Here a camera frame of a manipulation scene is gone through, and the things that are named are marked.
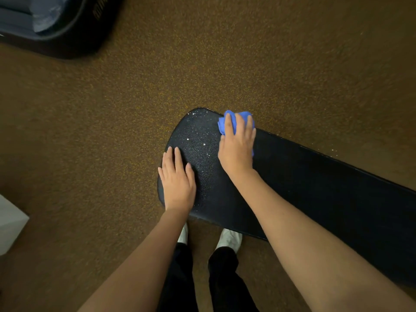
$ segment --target brown carpet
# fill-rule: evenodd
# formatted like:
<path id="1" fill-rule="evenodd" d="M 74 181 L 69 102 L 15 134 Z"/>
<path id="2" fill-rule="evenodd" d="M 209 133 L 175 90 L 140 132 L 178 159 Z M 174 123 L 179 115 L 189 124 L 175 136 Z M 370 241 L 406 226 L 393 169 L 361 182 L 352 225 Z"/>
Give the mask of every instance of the brown carpet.
<path id="1" fill-rule="evenodd" d="M 94 57 L 0 45 L 0 194 L 30 216 L 2 311 L 75 311 L 162 214 L 157 166 L 197 106 L 416 189 L 413 0 L 125 0 Z M 200 311 L 221 229 L 192 221 Z M 270 246 L 239 273 L 261 311 L 307 311 Z M 414 296 L 414 290 L 406 289 Z"/>

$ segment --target forearm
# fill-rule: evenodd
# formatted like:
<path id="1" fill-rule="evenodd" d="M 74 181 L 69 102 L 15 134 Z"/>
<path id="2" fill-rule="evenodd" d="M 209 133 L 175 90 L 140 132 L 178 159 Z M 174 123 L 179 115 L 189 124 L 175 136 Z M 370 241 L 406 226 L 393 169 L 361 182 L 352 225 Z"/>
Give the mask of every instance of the forearm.
<path id="1" fill-rule="evenodd" d="M 232 177 L 276 255 L 313 311 L 410 311 L 415 303 L 255 172 Z"/>
<path id="2" fill-rule="evenodd" d="M 188 214 L 166 211 L 159 223 L 81 307 L 80 312 L 154 311 Z"/>

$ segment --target white sneaker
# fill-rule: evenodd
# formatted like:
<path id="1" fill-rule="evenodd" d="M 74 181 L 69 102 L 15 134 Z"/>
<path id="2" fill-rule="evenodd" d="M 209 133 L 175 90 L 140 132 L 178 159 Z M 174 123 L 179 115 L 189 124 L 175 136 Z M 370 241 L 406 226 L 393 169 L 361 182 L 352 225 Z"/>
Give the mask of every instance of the white sneaker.
<path id="1" fill-rule="evenodd" d="M 221 232 L 220 240 L 218 241 L 217 248 L 222 246 L 231 247 L 236 253 L 241 246 L 242 234 L 236 231 L 224 229 Z"/>
<path id="2" fill-rule="evenodd" d="M 178 243 L 188 244 L 188 224 L 186 222 L 180 233 Z"/>

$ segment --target blue microfiber towel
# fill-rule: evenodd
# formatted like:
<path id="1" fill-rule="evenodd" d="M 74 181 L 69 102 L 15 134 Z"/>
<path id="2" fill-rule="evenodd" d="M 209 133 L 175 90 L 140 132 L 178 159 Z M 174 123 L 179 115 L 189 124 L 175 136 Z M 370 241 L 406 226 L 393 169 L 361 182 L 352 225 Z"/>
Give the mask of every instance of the blue microfiber towel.
<path id="1" fill-rule="evenodd" d="M 224 127 L 225 121 L 226 121 L 226 115 L 230 114 L 231 115 L 231 121 L 232 121 L 232 129 L 234 131 L 234 134 L 236 134 L 236 128 L 237 128 L 237 122 L 236 122 L 236 114 L 234 114 L 234 112 L 227 110 L 224 113 L 224 117 L 220 117 L 218 119 L 218 129 L 220 129 L 220 132 L 223 136 L 226 135 L 226 129 Z M 245 123 L 247 124 L 247 118 L 248 116 L 251 115 L 251 113 L 249 111 L 242 111 L 241 113 L 239 113 L 242 118 L 244 119 Z"/>

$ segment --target black pants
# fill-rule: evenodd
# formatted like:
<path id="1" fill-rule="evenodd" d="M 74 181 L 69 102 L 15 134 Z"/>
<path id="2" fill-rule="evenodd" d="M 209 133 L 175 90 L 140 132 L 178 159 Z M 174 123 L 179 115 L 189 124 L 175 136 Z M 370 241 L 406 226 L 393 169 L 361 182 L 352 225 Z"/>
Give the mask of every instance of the black pants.
<path id="1" fill-rule="evenodd" d="M 198 311 L 192 265 L 189 247 L 183 243 L 176 244 L 159 299 L 159 312 Z M 208 261 L 209 289 L 215 312 L 258 312 L 244 281 L 236 273 L 237 266 L 237 256 L 229 247 L 216 249 Z"/>

